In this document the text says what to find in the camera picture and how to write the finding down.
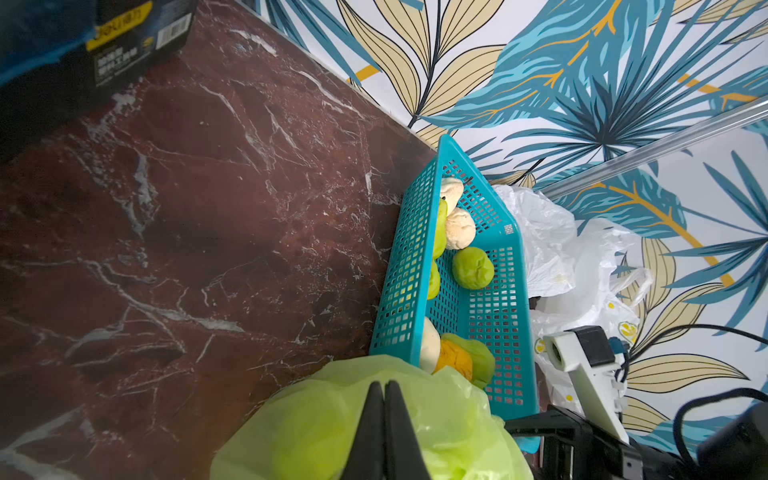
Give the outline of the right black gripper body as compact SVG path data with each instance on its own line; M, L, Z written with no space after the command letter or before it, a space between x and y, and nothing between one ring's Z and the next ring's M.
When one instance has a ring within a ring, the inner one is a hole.
M579 415L556 406L509 420L505 430L515 439L539 437L542 445L536 479L644 478L639 451Z

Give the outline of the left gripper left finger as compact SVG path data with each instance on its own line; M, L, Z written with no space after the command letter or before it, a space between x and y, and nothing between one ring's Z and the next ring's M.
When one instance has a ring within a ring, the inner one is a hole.
M341 480L384 478L384 394L378 381L369 386Z

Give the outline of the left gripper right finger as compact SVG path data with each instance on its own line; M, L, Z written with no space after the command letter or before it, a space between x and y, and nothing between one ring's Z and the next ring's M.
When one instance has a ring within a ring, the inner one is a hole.
M385 478L430 480L400 385L389 381L384 395Z

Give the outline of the green plastic bag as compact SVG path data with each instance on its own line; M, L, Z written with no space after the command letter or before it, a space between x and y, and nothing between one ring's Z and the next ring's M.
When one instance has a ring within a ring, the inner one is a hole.
M333 361L270 398L215 455L213 479L337 479L371 383L400 386L434 479L529 479L487 395L460 373L388 355Z

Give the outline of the white lemon print bag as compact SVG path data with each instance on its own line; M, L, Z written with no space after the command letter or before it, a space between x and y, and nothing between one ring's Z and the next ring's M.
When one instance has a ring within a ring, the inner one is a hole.
M599 326L609 338L633 346L640 333L640 307L653 284L653 274L633 267L625 258L640 243L632 231L606 219L582 224L581 233L566 246L575 259L575 287L543 298L530 312L537 366L543 371L550 402L581 414L575 387L567 373L555 368L544 337L581 326Z

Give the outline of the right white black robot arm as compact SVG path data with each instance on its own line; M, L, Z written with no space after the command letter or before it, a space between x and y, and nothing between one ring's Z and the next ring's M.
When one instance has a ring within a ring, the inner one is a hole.
M621 393L628 378L630 345L597 325L544 338L553 366L569 375L582 411L554 405L509 420L514 438L543 441L537 479L764 479L767 476L767 395L737 388L691 400L672 421L674 452L631 439L622 419ZM687 413L710 404L749 398L752 405L691 452L683 424Z

